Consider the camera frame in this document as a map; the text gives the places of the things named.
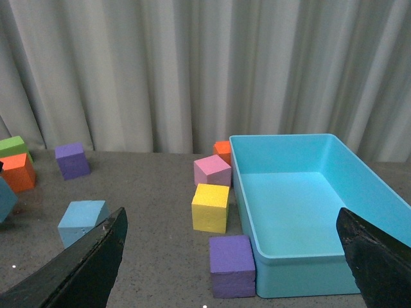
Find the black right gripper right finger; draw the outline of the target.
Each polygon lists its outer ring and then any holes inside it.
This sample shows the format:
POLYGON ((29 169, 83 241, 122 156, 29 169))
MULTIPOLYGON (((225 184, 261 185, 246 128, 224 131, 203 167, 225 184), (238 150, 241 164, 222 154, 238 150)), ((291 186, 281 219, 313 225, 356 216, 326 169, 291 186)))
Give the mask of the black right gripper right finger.
POLYGON ((410 307, 410 247, 347 208, 337 233, 367 307, 410 307))

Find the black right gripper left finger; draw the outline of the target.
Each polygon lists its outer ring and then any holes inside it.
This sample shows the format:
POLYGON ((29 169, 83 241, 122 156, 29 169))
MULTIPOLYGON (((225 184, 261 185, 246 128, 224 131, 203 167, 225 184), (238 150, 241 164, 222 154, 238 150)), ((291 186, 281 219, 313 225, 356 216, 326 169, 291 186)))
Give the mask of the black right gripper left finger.
POLYGON ((1 307, 105 307, 128 230, 120 207, 38 271, 1 294, 1 307))

